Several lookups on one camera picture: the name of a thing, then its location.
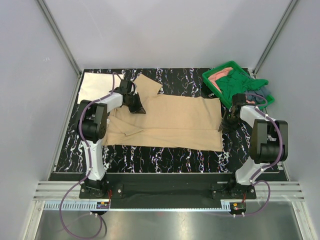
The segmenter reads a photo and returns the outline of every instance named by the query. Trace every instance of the black marble table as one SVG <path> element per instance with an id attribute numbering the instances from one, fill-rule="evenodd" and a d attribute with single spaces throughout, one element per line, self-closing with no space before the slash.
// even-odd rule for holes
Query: black marble table
<path id="1" fill-rule="evenodd" d="M 204 85 L 202 74 L 210 68 L 153 69 L 86 69 L 84 72 L 124 74 L 133 81 L 139 74 L 163 85 L 159 94 L 215 98 Z M 86 160 L 80 138 L 73 130 L 79 105 L 75 100 L 63 146 L 56 164 L 56 173 L 82 173 Z M 222 114 L 226 108 L 221 105 Z M 240 168 L 249 157 L 251 127 L 240 123 L 238 129 L 223 134 L 223 151 L 187 148 L 114 145 L 102 149 L 103 164 L 108 173 L 228 173 Z"/>

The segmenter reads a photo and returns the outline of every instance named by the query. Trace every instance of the clothes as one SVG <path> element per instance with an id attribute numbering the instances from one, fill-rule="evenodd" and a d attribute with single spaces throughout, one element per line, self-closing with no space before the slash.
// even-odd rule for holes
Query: clothes
<path id="1" fill-rule="evenodd" d="M 114 109 L 102 145 L 187 148 L 222 151 L 218 98 L 158 94 L 161 84 L 140 75 L 134 83 L 146 114 Z"/>
<path id="2" fill-rule="evenodd" d="M 119 87 L 120 81 L 120 78 L 117 75 L 115 75 L 114 88 Z M 112 85 L 112 74 L 85 72 L 80 87 L 77 103 L 80 104 L 82 100 L 93 101 L 104 97 L 112 90 Z"/>
<path id="3" fill-rule="evenodd" d="M 260 89 L 268 83 L 266 79 L 253 79 L 234 69 L 229 72 L 228 76 L 223 76 L 216 81 L 224 98 L 230 103 L 233 95 Z"/>
<path id="4" fill-rule="evenodd" d="M 271 92 L 265 86 L 262 86 L 260 89 L 257 89 L 257 90 L 245 91 L 245 93 L 246 94 L 257 94 L 257 95 L 260 95 L 264 98 L 266 98 L 269 94 L 271 94 Z M 256 103 L 256 104 L 264 104 L 265 103 L 265 101 L 262 98 L 252 96 L 252 95 L 247 95 L 246 99 L 250 100 L 250 101 L 254 101 L 254 103 Z"/>
<path id="5" fill-rule="evenodd" d="M 222 92 L 221 92 L 219 86 L 217 85 L 216 81 L 217 81 L 218 79 L 222 78 L 222 77 L 227 76 L 228 73 L 229 73 L 231 70 L 233 70 L 232 67 L 226 67 L 226 68 L 224 68 L 223 70 L 217 71 L 216 73 L 212 74 L 212 75 L 208 78 L 208 79 L 210 80 L 210 82 L 215 86 L 215 88 L 219 90 L 220 93 L 222 93 Z"/>

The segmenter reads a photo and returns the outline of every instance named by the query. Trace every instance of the metallic floor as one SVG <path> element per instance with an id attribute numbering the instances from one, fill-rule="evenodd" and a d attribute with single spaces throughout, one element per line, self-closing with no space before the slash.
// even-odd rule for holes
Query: metallic floor
<path id="1" fill-rule="evenodd" d="M 247 212 L 262 203 L 248 202 Z M 83 215 L 83 211 L 64 211 L 66 224 Z M 244 218 L 210 212 L 124 212 L 110 211 L 102 217 L 107 226 L 96 239 L 102 240 L 302 240 L 292 205 L 270 202 L 266 209 Z M 82 237 L 94 235 L 98 219 L 85 216 L 71 224 L 69 230 Z M 62 229 L 58 211 L 43 211 L 36 240 L 71 240 Z"/>

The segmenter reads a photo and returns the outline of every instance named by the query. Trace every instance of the gray wall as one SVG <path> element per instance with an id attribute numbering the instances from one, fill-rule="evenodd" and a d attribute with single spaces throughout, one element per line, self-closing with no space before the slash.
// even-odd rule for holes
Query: gray wall
<path id="1" fill-rule="evenodd" d="M 289 0 L 46 0 L 81 68 L 253 68 Z"/>
<path id="2" fill-rule="evenodd" d="M 77 77 L 35 0 L 0 1 L 0 239 L 20 239 Z"/>
<path id="3" fill-rule="evenodd" d="M 301 183 L 320 236 L 319 9 L 318 0 L 299 1 L 258 77 L 276 99 L 270 114 L 289 124 L 289 174 Z"/>

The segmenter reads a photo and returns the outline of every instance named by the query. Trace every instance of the gray cloth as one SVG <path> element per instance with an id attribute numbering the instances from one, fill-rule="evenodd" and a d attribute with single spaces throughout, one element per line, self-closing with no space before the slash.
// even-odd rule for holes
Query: gray cloth
<path id="1" fill-rule="evenodd" d="M 257 95 L 260 95 L 260 96 L 266 98 L 268 95 L 270 95 L 271 92 L 265 86 L 262 86 L 258 90 L 245 91 L 245 93 L 246 94 L 257 94 Z M 264 104 L 265 103 L 264 100 L 262 100 L 260 97 L 256 97 L 256 96 L 247 95 L 246 99 L 249 101 L 254 101 L 257 104 Z"/>

